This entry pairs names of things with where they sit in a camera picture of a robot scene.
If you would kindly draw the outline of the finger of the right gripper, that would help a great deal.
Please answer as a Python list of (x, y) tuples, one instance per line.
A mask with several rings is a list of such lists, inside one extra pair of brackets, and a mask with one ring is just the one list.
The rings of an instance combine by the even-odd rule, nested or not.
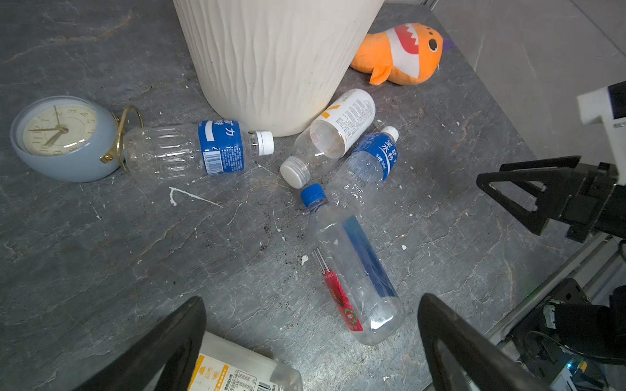
[(500, 172), (511, 172), (520, 170), (538, 170), (538, 169), (575, 169), (580, 163), (581, 156), (561, 156), (549, 159), (540, 159), (534, 161), (521, 161), (515, 163), (505, 163), (500, 166)]
[(528, 231), (540, 236), (551, 221), (573, 226), (565, 216), (572, 198), (572, 168), (517, 169), (480, 174), (477, 185)]

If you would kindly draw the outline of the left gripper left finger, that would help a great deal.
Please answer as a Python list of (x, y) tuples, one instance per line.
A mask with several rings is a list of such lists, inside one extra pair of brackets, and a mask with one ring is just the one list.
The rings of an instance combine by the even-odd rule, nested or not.
[(204, 301), (198, 296), (191, 297), (77, 389), (143, 390), (157, 378), (156, 390), (186, 390), (196, 367), (205, 326)]

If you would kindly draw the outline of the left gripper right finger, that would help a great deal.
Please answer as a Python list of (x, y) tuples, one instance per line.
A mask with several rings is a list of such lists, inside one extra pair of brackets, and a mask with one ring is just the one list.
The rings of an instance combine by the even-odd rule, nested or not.
[(548, 390), (437, 296), (422, 296), (417, 321), (436, 390)]

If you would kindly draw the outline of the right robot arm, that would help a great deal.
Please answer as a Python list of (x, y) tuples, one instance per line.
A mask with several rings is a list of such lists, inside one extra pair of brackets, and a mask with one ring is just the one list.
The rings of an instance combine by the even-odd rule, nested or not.
[[(480, 174), (476, 184), (535, 235), (554, 220), (579, 243), (595, 232), (625, 237), (625, 182), (612, 164), (591, 166), (579, 156), (509, 163)], [(548, 383), (563, 370), (582, 376), (583, 362), (624, 364), (625, 287), (603, 306), (564, 280), (509, 335), (530, 373)]]

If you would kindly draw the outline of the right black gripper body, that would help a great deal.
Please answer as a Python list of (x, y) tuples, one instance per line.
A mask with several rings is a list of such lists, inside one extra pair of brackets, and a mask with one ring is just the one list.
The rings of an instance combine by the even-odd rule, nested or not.
[(578, 164), (567, 182), (570, 195), (559, 220), (569, 226), (566, 237), (577, 242), (599, 231), (624, 239), (625, 186), (616, 166)]

